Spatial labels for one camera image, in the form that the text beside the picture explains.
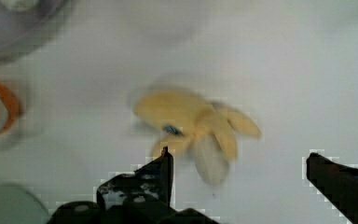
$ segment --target white table surface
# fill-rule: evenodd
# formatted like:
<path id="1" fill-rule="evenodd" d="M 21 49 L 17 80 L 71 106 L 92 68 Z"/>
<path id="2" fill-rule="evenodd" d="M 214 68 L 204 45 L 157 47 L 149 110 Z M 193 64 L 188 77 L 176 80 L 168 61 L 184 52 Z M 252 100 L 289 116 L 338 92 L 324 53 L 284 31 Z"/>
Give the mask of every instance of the white table surface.
<path id="1" fill-rule="evenodd" d="M 138 125 L 132 96 L 176 84 L 237 106 L 263 137 L 238 136 L 240 157 L 217 188 L 188 156 L 176 159 L 174 208 L 230 224 L 346 223 L 304 179 L 303 163 L 322 149 L 358 164 L 358 1 L 67 7 L 69 20 L 45 46 L 0 66 L 25 108 L 0 138 L 0 179 L 22 184 L 51 214 L 94 201 L 116 172 L 146 164 L 160 137 Z"/>

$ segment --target stuffed animal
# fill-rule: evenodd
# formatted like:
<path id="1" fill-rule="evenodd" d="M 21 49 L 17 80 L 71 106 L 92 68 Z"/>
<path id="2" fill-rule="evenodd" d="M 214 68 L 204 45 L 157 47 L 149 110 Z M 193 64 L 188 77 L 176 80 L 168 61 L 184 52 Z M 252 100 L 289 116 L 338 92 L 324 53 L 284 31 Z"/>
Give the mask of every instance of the stuffed animal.
<path id="1" fill-rule="evenodd" d="M 190 91 L 151 91 L 138 102 L 133 112 L 168 133 L 155 144 L 152 157 L 159 157 L 164 147 L 168 147 L 174 157 L 192 147 L 197 170 L 211 185 L 222 183 L 228 162 L 237 159 L 234 130 L 254 137 L 261 135 L 258 127 L 240 111 L 210 103 Z"/>

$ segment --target blue eye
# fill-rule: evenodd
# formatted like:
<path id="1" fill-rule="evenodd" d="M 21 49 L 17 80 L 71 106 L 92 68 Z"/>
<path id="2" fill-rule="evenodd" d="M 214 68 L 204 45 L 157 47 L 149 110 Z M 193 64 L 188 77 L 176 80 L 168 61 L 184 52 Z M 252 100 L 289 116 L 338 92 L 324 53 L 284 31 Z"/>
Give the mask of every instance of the blue eye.
<path id="1" fill-rule="evenodd" d="M 181 135 L 182 133 L 179 131 L 179 129 L 173 127 L 172 125 L 167 125 L 164 127 L 164 131 L 167 133 L 173 133 L 175 135 Z"/>

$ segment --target plush toy arm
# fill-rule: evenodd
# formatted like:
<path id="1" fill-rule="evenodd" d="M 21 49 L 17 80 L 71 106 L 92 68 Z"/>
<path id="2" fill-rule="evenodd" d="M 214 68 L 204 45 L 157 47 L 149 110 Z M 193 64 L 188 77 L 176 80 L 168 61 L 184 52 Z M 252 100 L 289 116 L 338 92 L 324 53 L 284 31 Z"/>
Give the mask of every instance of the plush toy arm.
<path id="1" fill-rule="evenodd" d="M 192 136 L 182 136 L 167 134 L 164 138 L 160 139 L 153 147 L 152 157 L 157 158 L 161 156 L 163 148 L 168 147 L 168 151 L 174 156 L 184 154 L 193 142 Z"/>
<path id="2" fill-rule="evenodd" d="M 259 137 L 261 135 L 257 125 L 239 110 L 221 103 L 213 103 L 213 107 L 219 114 L 227 119 L 228 123 L 235 131 L 246 133 L 254 137 Z"/>
<path id="3" fill-rule="evenodd" d="M 214 134 L 228 161 L 237 159 L 237 140 L 227 120 L 211 113 L 197 123 L 198 132 Z"/>

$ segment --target black robotic claw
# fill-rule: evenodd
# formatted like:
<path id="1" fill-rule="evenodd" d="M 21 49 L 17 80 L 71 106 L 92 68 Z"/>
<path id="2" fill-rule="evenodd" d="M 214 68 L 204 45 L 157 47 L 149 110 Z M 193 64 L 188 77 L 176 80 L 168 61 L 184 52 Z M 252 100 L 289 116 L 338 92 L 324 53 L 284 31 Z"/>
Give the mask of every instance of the black robotic claw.
<path id="1" fill-rule="evenodd" d="M 358 224 L 358 169 L 311 153 L 307 179 L 353 224 Z"/>
<path id="2" fill-rule="evenodd" d="M 217 224 L 194 209 L 170 208 L 173 157 L 165 147 L 161 156 L 134 172 L 118 175 L 97 189 L 97 203 L 62 205 L 48 224 Z"/>

